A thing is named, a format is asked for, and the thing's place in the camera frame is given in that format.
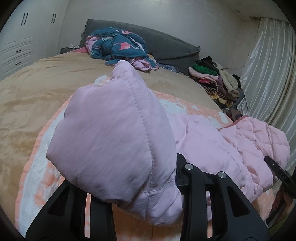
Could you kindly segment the right hand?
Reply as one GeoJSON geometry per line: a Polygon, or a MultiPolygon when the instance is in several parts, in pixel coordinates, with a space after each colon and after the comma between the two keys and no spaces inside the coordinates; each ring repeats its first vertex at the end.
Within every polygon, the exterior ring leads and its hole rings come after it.
{"type": "Polygon", "coordinates": [[[283,198],[287,204],[287,206],[294,206],[295,205],[295,199],[291,197],[285,190],[282,190],[283,198]]]}

